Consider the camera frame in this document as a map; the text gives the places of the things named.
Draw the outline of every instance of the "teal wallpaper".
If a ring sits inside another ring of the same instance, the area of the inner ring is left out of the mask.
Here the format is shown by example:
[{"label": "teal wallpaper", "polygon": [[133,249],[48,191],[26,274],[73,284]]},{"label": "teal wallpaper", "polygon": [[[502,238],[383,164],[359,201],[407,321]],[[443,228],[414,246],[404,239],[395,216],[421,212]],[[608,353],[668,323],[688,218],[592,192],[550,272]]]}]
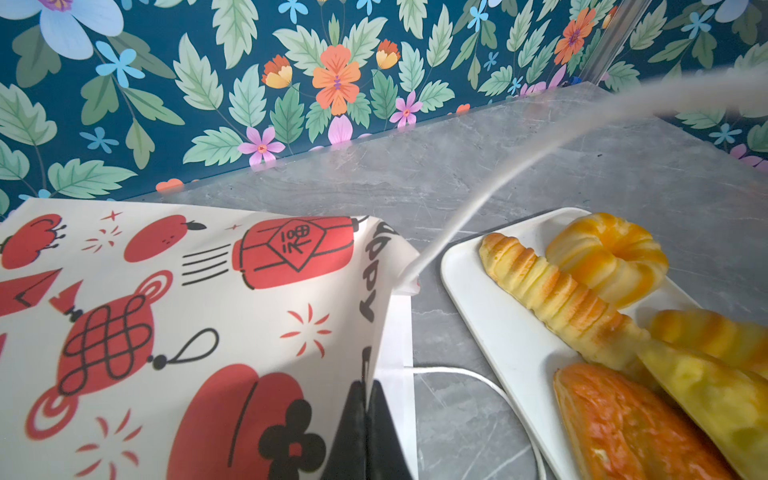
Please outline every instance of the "teal wallpaper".
[{"label": "teal wallpaper", "polygon": [[556,88],[615,2],[0,0],[0,220]]},{"label": "teal wallpaper", "polygon": [[[612,91],[645,78],[768,66],[765,0],[653,0],[603,77]],[[686,111],[671,123],[768,173],[768,111]]]}]

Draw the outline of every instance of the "bread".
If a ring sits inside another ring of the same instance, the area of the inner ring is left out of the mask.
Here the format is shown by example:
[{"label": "bread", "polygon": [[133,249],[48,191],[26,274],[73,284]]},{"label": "bread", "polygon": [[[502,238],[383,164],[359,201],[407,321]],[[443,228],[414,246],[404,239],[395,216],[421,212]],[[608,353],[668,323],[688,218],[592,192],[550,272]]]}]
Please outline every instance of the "bread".
[{"label": "bread", "polygon": [[737,478],[685,415],[617,372],[571,365],[554,392],[583,480]]},{"label": "bread", "polygon": [[628,316],[518,239],[491,233],[480,246],[488,275],[587,361],[622,370],[647,338]]},{"label": "bread", "polygon": [[768,478],[768,380],[654,339],[638,355],[744,480]]},{"label": "bread", "polygon": [[549,244],[547,260],[624,308],[656,290],[669,262],[650,233],[609,214],[581,217]]},{"label": "bread", "polygon": [[711,310],[663,310],[651,320],[649,331],[655,339],[698,350],[768,379],[768,329],[764,326],[736,323]]}]

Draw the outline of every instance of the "white plate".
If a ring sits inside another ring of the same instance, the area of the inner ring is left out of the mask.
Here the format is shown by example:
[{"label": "white plate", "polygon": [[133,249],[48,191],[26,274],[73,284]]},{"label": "white plate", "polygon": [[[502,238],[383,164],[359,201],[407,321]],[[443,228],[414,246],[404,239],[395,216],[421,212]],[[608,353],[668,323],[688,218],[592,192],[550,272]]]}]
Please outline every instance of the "white plate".
[{"label": "white plate", "polygon": [[[537,255],[544,255],[566,225],[589,213],[561,208],[496,231],[517,237]],[[554,474],[560,480],[575,480],[580,475],[560,420],[552,379],[556,370],[583,360],[485,273],[478,254],[482,238],[466,240],[445,252],[442,282]],[[647,326],[658,310],[697,306],[666,278],[658,290],[621,312]]]}]

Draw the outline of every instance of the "gray marble countertop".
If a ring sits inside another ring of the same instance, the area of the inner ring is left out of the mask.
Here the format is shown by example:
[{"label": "gray marble countertop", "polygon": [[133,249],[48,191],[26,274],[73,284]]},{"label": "gray marble countertop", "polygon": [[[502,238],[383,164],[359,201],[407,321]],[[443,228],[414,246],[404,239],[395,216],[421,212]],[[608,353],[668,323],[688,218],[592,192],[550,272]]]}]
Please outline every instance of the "gray marble countertop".
[{"label": "gray marble countertop", "polygon": [[[591,84],[562,88],[138,200],[290,215],[371,214],[422,250],[510,150],[606,95]],[[703,307],[734,319],[768,317],[768,177],[712,144],[656,118],[593,131],[502,188],[456,239],[570,206],[646,227],[669,257],[669,277]],[[439,262],[420,282],[412,301],[415,365],[459,366],[494,379],[440,281]],[[445,374],[414,381],[422,480],[535,477],[519,421],[487,386]]]}]

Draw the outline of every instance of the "blue flower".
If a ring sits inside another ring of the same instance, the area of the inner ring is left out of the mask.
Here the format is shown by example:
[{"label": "blue flower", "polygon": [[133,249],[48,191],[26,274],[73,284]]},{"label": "blue flower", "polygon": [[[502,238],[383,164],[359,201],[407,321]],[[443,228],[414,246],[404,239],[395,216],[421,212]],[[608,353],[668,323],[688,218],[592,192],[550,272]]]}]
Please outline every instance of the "blue flower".
[{"label": "blue flower", "polygon": [[740,133],[741,133],[740,128],[737,128],[736,130],[731,130],[729,124],[722,124],[720,126],[720,131],[711,133],[710,137],[717,139],[714,141],[715,145],[722,144],[723,140],[725,140],[729,144],[732,144],[735,141],[732,135],[738,135]]},{"label": "blue flower", "polygon": [[709,31],[712,29],[712,25],[708,23],[704,23],[707,20],[710,19],[710,17],[714,14],[714,8],[710,8],[706,12],[704,12],[704,15],[699,16],[697,12],[691,12],[690,16],[690,23],[688,25],[685,25],[680,30],[682,31],[689,31],[690,35],[688,35],[688,38],[696,38],[696,35],[699,34],[699,30],[701,31]]},{"label": "blue flower", "polygon": [[[51,192],[49,192],[48,190],[44,188],[41,188],[40,190],[38,190],[38,198],[49,198],[50,196],[51,196]],[[18,197],[21,198],[23,201],[27,201],[30,198],[32,198],[29,195],[19,195]]]},{"label": "blue flower", "polygon": [[[149,3],[149,0],[139,0],[139,2],[146,5]],[[121,0],[121,3],[123,4],[124,10],[131,10],[134,7],[133,0]]]},{"label": "blue flower", "polygon": [[103,41],[97,41],[96,48],[98,48],[103,56],[107,57],[107,60],[112,62],[101,64],[96,67],[96,73],[102,77],[106,77],[117,70],[118,84],[120,84],[122,88],[128,88],[128,78],[125,74],[129,74],[133,78],[144,78],[144,72],[128,66],[133,60],[136,60],[136,51],[133,48],[126,48],[123,50],[123,53],[120,54],[120,58],[114,54],[112,47]]},{"label": "blue flower", "polygon": [[507,90],[507,93],[510,95],[514,95],[515,92],[518,90],[518,88],[523,86],[523,76],[520,75],[517,78],[512,79],[512,86]]},{"label": "blue flower", "polygon": [[485,70],[491,71],[491,67],[496,65],[496,57],[498,57],[498,52],[490,51],[488,53],[488,61],[482,65],[485,67]]},{"label": "blue flower", "polygon": [[[373,0],[373,3],[381,3],[382,0]],[[373,5],[371,4],[371,0],[357,0],[357,9],[360,10],[362,7],[368,5],[368,15],[371,15],[371,12],[373,11]]]},{"label": "blue flower", "polygon": [[279,7],[277,7],[277,11],[280,13],[288,12],[290,9],[290,21],[293,22],[293,24],[296,24],[296,12],[299,12],[301,15],[306,15],[309,13],[309,11],[306,9],[306,6],[299,2],[299,0],[287,0],[284,3],[281,3]]},{"label": "blue flower", "polygon": [[472,16],[472,20],[469,22],[469,25],[467,25],[467,28],[475,27],[475,32],[480,31],[480,22],[488,20],[488,13],[483,12],[487,4],[488,0],[482,0],[482,2],[480,2],[479,10],[476,7],[469,9],[469,14]]},{"label": "blue flower", "polygon": [[101,147],[104,148],[104,151],[108,154],[112,153],[112,149],[109,148],[110,145],[119,145],[120,142],[117,140],[112,140],[109,138],[104,138],[104,128],[96,127],[94,129],[94,133],[96,135],[91,135],[88,132],[80,132],[80,136],[85,138],[86,140],[90,140],[92,143],[88,145],[88,148],[91,150],[96,150],[97,148]]}]

